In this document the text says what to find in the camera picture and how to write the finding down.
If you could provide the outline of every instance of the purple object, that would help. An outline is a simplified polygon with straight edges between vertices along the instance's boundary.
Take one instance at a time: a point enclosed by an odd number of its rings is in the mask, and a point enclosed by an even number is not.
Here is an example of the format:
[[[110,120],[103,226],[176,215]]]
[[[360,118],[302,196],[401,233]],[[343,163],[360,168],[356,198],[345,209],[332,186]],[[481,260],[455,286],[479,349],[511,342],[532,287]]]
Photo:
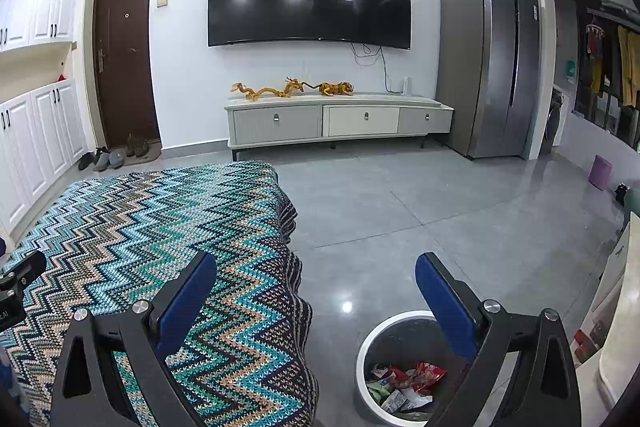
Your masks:
[[[590,184],[600,190],[606,190],[609,185],[609,178],[612,170],[613,165],[606,161],[602,156],[598,156],[596,154],[596,158],[593,161],[593,167],[591,167],[591,172],[589,173]]]

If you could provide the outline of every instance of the tv cabinet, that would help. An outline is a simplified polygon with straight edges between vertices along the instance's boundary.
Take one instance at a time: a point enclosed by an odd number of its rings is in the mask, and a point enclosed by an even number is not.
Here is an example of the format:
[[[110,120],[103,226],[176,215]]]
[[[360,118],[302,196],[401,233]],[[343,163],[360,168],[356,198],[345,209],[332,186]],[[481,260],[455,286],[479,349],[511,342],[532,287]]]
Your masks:
[[[270,145],[446,133],[453,115],[430,98],[379,93],[238,97],[225,109],[234,161],[241,150]]]

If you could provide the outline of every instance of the bolt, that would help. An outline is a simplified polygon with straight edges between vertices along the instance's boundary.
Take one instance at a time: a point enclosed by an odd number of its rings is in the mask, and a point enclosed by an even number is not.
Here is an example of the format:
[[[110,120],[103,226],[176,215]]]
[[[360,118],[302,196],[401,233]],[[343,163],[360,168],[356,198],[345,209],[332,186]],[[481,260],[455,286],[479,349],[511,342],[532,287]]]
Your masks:
[[[493,299],[488,299],[484,301],[484,309],[487,310],[489,313],[497,313],[502,309],[502,307],[500,306],[500,303],[498,301],[494,301]]]
[[[131,307],[135,314],[141,314],[149,309],[149,303],[147,301],[136,301]]]
[[[89,312],[86,310],[86,308],[80,308],[78,310],[76,310],[76,313],[74,313],[74,319],[76,321],[84,321],[85,318],[87,318],[87,315],[89,314]]]
[[[547,308],[545,309],[545,317],[548,318],[550,321],[556,321],[560,318],[560,315],[558,315],[558,312],[556,310]]]

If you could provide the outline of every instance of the gray refrigerator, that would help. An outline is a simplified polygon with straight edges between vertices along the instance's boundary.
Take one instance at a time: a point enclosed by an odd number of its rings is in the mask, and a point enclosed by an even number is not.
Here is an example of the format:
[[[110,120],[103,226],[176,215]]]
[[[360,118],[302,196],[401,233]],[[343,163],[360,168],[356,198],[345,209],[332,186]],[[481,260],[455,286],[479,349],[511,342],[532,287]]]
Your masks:
[[[539,76],[537,0],[440,0],[436,99],[447,144],[469,158],[523,156]]]

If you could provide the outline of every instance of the trash can rim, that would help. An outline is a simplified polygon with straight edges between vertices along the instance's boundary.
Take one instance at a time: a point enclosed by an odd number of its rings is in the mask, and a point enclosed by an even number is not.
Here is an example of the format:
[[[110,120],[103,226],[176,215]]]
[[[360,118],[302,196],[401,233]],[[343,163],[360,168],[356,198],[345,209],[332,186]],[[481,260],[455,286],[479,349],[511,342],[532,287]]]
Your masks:
[[[398,418],[397,416],[393,416],[389,414],[385,410],[380,407],[375,400],[369,394],[367,390],[367,384],[364,380],[364,361],[367,356],[367,352],[369,351],[369,347],[373,343],[376,337],[380,335],[383,331],[393,326],[394,324],[398,324],[399,322],[403,322],[407,319],[427,319],[427,320],[435,320],[433,313],[428,310],[417,310],[412,312],[404,312],[398,315],[394,315],[393,317],[389,317],[386,321],[378,324],[371,332],[367,335],[367,338],[364,339],[360,349],[358,350],[358,357],[356,358],[356,387],[358,389],[358,393],[360,394],[360,398],[369,408],[369,410],[375,414],[379,419],[388,425],[393,425],[397,427],[420,427],[426,425],[428,422],[426,421],[411,421],[411,420],[403,420],[402,418]]]

